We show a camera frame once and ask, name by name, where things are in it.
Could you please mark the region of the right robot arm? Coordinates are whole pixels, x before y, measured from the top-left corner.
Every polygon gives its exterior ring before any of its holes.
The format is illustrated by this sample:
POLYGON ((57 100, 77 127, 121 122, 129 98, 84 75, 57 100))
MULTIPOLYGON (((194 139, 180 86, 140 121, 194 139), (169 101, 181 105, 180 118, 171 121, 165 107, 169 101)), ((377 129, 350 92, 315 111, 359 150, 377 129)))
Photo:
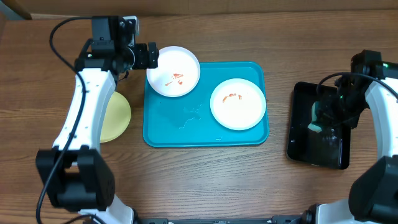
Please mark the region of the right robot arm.
POLYGON ((351 186, 349 196, 313 205, 302 223, 397 222, 397 65, 373 62, 333 75, 333 87, 294 86, 287 157, 333 169, 349 163, 351 130, 370 110, 377 161, 351 186))

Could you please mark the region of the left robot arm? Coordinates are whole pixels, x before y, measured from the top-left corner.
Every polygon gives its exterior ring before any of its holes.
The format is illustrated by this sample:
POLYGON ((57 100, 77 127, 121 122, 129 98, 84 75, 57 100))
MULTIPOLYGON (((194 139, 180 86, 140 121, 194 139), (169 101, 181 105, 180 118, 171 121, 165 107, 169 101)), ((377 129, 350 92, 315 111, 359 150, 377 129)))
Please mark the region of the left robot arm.
POLYGON ((100 134, 119 75, 157 67, 159 50, 148 44, 88 40, 72 70, 75 90, 63 128, 49 150, 39 150, 35 164, 43 182, 35 217, 48 197, 55 208, 78 212, 75 220, 135 223, 134 209, 115 194, 114 175, 100 152, 100 134))

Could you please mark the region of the white plate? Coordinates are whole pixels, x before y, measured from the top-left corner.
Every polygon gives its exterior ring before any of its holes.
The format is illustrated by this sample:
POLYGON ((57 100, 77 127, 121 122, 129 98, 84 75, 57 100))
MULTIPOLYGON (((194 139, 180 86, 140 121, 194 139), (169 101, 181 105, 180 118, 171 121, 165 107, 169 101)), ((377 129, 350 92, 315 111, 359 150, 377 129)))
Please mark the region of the white plate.
POLYGON ((249 80, 232 78, 220 83, 210 97, 210 110, 220 125, 235 131, 255 127, 266 112, 266 98, 249 80))
POLYGON ((146 78, 160 95, 180 97, 196 87, 200 73, 200 63, 191 51, 169 46, 159 50, 158 67, 148 69, 146 78))

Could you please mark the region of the green scouring sponge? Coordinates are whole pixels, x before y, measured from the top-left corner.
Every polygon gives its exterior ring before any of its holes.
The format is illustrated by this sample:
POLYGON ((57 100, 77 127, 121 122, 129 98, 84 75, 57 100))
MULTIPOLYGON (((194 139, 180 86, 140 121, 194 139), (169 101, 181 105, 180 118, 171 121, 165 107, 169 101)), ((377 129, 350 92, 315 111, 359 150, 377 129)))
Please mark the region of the green scouring sponge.
POLYGON ((322 132, 322 127, 321 125, 318 123, 318 116, 317 116, 317 111, 318 111, 318 106, 319 106, 319 102, 316 101, 314 102, 314 104, 312 105, 311 108, 311 122, 310 124, 307 126, 307 128, 313 132, 316 133, 320 133, 322 132))

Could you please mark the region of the yellow-green plate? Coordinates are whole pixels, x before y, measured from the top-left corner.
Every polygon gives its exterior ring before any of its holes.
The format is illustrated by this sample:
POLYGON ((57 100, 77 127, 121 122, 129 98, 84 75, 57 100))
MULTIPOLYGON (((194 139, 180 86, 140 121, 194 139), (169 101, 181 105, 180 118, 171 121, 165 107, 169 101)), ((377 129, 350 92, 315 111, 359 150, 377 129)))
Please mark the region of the yellow-green plate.
POLYGON ((112 141, 122 135, 129 126, 131 114, 128 100, 122 94, 114 92, 106 109, 100 143, 112 141))

